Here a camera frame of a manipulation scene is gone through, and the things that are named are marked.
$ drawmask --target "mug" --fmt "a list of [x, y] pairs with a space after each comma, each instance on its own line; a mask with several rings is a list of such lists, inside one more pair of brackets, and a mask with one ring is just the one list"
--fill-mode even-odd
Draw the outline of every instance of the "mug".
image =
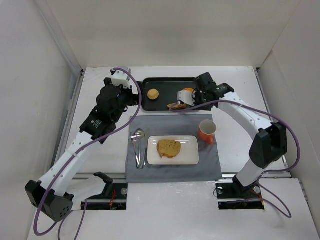
[[217, 130], [216, 124], [211, 120], [203, 120], [200, 123], [198, 135], [207, 144], [214, 144], [214, 135]]

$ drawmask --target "toast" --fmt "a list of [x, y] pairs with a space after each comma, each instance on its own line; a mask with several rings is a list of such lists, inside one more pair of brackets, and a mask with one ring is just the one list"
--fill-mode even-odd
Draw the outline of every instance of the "toast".
[[160, 140], [156, 146], [160, 157], [174, 158], [181, 151], [181, 143], [175, 140]]
[[[171, 104], [167, 105], [168, 109], [171, 108], [175, 104], [176, 103], [171, 103]], [[186, 107], [187, 107], [187, 104], [183, 103], [183, 104], [175, 105], [172, 109], [185, 109]]]

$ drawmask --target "gray placemat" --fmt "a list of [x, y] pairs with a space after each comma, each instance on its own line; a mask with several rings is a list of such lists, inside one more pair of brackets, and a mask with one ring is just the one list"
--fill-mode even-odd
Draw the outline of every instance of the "gray placemat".
[[[212, 120], [211, 114], [198, 115], [149, 115], [137, 116], [130, 124], [129, 131], [150, 128], [151, 136], [195, 136], [198, 140], [199, 163], [197, 165], [150, 165], [148, 161], [143, 169], [137, 169], [135, 150], [128, 136], [128, 154], [126, 158], [126, 180], [128, 183], [172, 183], [215, 181], [222, 179], [217, 141], [208, 145], [198, 137], [199, 125], [203, 120]], [[144, 156], [144, 139], [141, 141], [141, 159]]]

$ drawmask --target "cutlery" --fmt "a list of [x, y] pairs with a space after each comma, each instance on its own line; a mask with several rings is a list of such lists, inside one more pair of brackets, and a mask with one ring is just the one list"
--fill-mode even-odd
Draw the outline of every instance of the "cutlery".
[[136, 137], [136, 134], [135, 134], [134, 132], [131, 132], [131, 133], [130, 133], [130, 139], [131, 139], [131, 142], [132, 142], [133, 148], [134, 148], [135, 166], [136, 166], [136, 168], [138, 169], [138, 168], [139, 168], [139, 165], [140, 165], [140, 162], [139, 162], [138, 155], [137, 155], [137, 151], [136, 151], [137, 137]]
[[143, 156], [143, 161], [140, 162], [141, 169], [143, 169], [144, 166], [146, 165], [149, 136], [150, 136], [150, 128], [146, 130], [146, 133], [144, 135], [144, 156]]
[[137, 130], [135, 130], [135, 136], [137, 139], [139, 139], [139, 165], [141, 163], [141, 139], [144, 138], [145, 136], [145, 132], [141, 129], [141, 128], [138, 128]]

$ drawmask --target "white wall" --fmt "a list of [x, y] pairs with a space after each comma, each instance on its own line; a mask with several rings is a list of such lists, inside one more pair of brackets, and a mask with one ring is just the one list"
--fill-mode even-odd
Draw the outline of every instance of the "white wall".
[[[298, 134], [301, 162], [293, 171], [300, 178], [320, 232], [320, 1], [301, 0], [259, 70], [270, 110]], [[287, 160], [296, 158], [289, 139]]]
[[0, 0], [0, 239], [27, 236], [25, 192], [52, 159], [71, 73], [32, 0]]
[[47, 0], [83, 68], [260, 67], [300, 0]]

